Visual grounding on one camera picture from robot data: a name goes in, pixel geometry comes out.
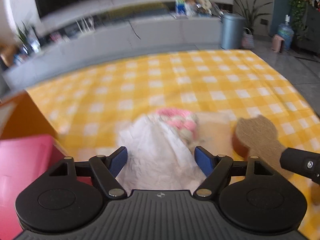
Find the pink object on shelf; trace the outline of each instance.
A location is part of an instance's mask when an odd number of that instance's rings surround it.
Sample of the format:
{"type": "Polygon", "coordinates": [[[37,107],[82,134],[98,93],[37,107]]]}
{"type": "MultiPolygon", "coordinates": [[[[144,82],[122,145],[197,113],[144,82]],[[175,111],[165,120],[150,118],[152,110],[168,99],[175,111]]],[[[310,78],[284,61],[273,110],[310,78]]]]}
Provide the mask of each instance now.
{"type": "Polygon", "coordinates": [[[22,228],[15,212],[17,196],[65,155],[50,135],[0,141],[0,239],[15,238],[22,228]]]}

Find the gray tile floor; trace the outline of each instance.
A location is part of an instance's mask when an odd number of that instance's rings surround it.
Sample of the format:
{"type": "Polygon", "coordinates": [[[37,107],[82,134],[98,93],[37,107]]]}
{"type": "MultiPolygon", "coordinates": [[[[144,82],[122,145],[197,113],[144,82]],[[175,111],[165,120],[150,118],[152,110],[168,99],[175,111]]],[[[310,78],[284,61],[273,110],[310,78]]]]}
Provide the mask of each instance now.
{"type": "Polygon", "coordinates": [[[320,115],[320,62],[307,53],[290,50],[278,54],[270,47],[270,41],[258,40],[252,51],[282,74],[320,115]]]}

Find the ribbed gray panel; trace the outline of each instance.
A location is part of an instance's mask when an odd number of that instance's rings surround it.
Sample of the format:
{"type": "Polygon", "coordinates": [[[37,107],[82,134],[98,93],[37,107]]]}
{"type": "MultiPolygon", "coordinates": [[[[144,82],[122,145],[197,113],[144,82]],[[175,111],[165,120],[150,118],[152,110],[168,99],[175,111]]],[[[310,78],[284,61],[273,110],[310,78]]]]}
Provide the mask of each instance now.
{"type": "Polygon", "coordinates": [[[297,231],[258,236],[226,222],[213,203],[198,201],[189,191],[135,190],[125,200],[111,201],[92,224],[63,235],[24,231],[17,240],[302,240],[297,231]]]}

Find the teal wall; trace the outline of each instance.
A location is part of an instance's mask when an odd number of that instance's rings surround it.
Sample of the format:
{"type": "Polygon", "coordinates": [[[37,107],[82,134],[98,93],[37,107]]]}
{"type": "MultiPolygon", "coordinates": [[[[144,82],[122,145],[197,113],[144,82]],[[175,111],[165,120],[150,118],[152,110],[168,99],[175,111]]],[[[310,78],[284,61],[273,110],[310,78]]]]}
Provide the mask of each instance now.
{"type": "Polygon", "coordinates": [[[273,8],[272,24],[270,27],[270,35],[277,33],[279,24],[284,22],[284,17],[290,12],[289,0],[275,0],[273,8]]]}

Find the brown bone-shaped object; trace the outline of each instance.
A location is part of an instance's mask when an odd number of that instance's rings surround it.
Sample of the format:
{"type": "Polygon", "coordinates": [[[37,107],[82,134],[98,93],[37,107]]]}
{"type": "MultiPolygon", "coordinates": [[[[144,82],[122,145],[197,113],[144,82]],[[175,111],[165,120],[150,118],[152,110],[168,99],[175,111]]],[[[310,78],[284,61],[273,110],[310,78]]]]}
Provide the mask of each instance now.
{"type": "Polygon", "coordinates": [[[243,158],[258,156],[288,179],[293,173],[280,166],[280,157],[286,147],[277,138],[276,127],[266,117],[259,115],[252,119],[240,118],[232,136],[232,146],[243,158]]]}

